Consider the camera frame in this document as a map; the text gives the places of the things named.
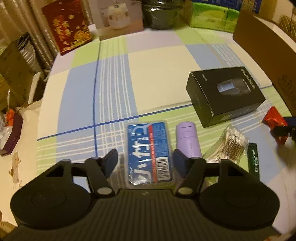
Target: green tissue package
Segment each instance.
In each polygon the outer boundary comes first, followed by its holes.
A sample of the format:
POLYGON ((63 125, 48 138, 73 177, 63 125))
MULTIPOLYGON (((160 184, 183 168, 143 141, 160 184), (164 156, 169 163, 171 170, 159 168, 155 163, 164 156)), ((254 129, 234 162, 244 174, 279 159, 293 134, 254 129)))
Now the green tissue package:
POLYGON ((239 11, 229 8, 227 12, 225 31, 234 33, 235 26, 237 25, 237 19, 239 17, 239 11))
POLYGON ((190 27, 234 32, 239 11, 227 7, 186 0, 183 17, 190 27))

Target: plastic bag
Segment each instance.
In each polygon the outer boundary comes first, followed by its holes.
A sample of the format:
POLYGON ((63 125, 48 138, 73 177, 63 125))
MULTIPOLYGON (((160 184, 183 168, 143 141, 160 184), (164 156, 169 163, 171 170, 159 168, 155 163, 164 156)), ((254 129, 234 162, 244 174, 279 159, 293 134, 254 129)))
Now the plastic bag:
POLYGON ((245 137, 232 125, 229 125, 203 158, 212 163, 220 163, 222 159, 229 159, 239 165, 242 154, 247 153, 248 143, 249 138, 245 137))
POLYGON ((5 143, 7 142, 10 134, 12 132, 12 126, 4 127, 3 131, 0 133, 0 149, 2 150, 5 143))
POLYGON ((130 124, 125 157, 129 188, 161 188, 174 184, 172 158, 164 122, 130 124))

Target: logo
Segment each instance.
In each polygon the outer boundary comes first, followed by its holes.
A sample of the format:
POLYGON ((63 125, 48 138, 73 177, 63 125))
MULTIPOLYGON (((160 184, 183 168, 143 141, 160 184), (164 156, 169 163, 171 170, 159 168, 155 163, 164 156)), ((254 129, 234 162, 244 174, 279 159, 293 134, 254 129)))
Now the logo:
POLYGON ((256 86, 254 85, 254 83, 252 82, 252 80, 250 79, 250 77, 247 75, 247 73, 245 72, 244 69, 242 69, 243 74, 246 76, 247 80, 250 82, 251 86, 253 87, 253 89, 256 89, 256 86))
POLYGON ((205 77, 205 75, 204 75, 204 74, 202 74, 202 77, 204 78, 204 80, 205 80, 205 81, 207 81, 207 78, 205 77))

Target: cardboard box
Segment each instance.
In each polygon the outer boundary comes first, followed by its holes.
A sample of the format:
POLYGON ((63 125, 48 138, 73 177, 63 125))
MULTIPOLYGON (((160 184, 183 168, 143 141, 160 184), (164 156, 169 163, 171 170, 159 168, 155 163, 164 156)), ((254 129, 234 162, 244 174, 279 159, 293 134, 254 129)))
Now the cardboard box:
POLYGON ((183 15, 189 26, 225 30, 227 7, 186 0, 183 15))
POLYGON ((233 39, 257 62, 296 115, 296 43, 275 23, 241 11, 233 39))
POLYGON ((12 42, 0 55, 0 110, 7 108, 7 92, 10 89, 10 106, 27 103, 33 73, 12 42))
POLYGON ((89 0, 89 6, 101 40, 143 30, 141 1, 89 0))
POLYGON ((186 90, 203 127, 247 114, 265 101, 245 67, 191 72, 186 90))

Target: purple bottle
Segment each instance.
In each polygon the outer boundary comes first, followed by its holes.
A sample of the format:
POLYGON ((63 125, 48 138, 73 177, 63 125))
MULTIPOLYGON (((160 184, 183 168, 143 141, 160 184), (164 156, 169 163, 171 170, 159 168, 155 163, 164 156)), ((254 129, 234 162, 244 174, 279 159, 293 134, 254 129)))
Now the purple bottle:
POLYGON ((202 157, 197 138, 196 126, 191 121, 181 122, 176 126, 177 149, 188 158, 202 157))

